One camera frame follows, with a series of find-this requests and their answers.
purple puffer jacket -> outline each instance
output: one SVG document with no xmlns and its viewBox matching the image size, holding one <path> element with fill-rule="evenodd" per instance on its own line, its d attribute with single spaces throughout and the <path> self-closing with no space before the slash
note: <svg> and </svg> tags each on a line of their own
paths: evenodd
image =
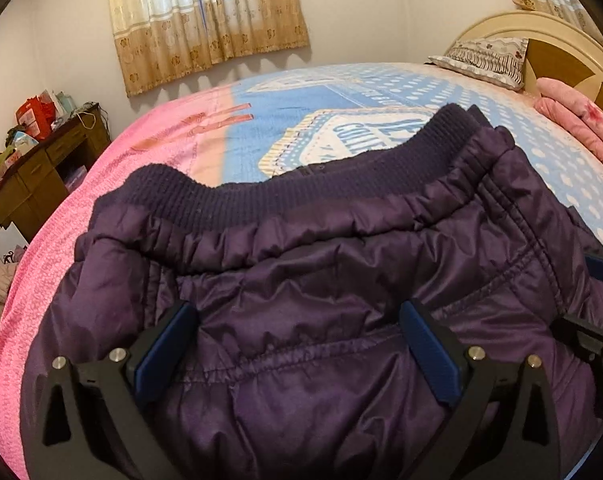
<svg viewBox="0 0 603 480">
<path fill-rule="evenodd" d="M 54 357 L 102 359 L 181 298 L 197 343 L 149 421 L 187 478 L 396 478 L 447 415 L 397 325 L 417 298 L 494 359 L 542 357 L 568 472 L 603 422 L 549 325 L 603 328 L 598 243 L 483 121 L 448 105 L 392 150 L 261 184 L 132 174 L 96 203 L 31 346 L 24 444 Z"/>
</svg>

wooden headboard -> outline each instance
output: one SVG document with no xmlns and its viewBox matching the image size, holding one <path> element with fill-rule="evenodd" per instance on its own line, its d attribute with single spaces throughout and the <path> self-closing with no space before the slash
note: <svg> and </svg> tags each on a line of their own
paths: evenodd
<svg viewBox="0 0 603 480">
<path fill-rule="evenodd" d="M 603 46 L 570 23 L 529 10 L 489 16 L 455 41 L 477 38 L 530 38 L 524 90 L 539 95 L 538 77 L 552 77 L 578 89 L 603 110 Z"/>
</svg>

bedsheet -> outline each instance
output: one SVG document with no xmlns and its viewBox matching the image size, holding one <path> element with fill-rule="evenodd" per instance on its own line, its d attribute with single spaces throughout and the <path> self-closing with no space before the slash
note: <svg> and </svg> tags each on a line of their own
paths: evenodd
<svg viewBox="0 0 603 480">
<path fill-rule="evenodd" d="M 209 186 L 259 182 L 301 165 L 387 149 L 447 102 L 476 104 L 513 133 L 547 186 L 574 205 L 603 243 L 603 165 L 531 100 L 466 76 L 412 64 L 282 72 L 198 92 L 131 124 L 32 241 L 0 324 L 0 453 L 27 478 L 19 391 L 28 348 L 73 260 L 95 199 L 137 168 L 168 164 Z"/>
</svg>

pink bedsheet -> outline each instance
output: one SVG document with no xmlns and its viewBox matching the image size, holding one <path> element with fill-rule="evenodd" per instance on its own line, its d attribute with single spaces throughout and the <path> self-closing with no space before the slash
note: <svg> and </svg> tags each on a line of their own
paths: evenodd
<svg viewBox="0 0 603 480">
<path fill-rule="evenodd" d="M 28 349 L 54 292 L 73 261 L 75 240 L 88 226 L 93 203 L 120 186 L 137 168 L 162 162 L 205 182 L 198 167 L 199 142 L 211 142 L 228 124 L 230 87 L 220 87 L 169 102 L 131 124 L 86 175 L 80 188 L 54 212 L 22 260 L 0 324 L 0 454 L 20 479 L 27 479 L 19 402 Z"/>
</svg>

blue bedsheet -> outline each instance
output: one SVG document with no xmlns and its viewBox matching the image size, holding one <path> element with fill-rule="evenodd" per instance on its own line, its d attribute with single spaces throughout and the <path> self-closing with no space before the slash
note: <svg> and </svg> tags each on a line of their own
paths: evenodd
<svg viewBox="0 0 603 480">
<path fill-rule="evenodd" d="M 357 64 L 241 81 L 252 120 L 226 132 L 222 182 L 258 182 L 302 165 L 392 148 L 446 103 L 476 104 L 506 126 L 548 187 L 603 242 L 603 165 L 514 92 L 432 66 Z"/>
</svg>

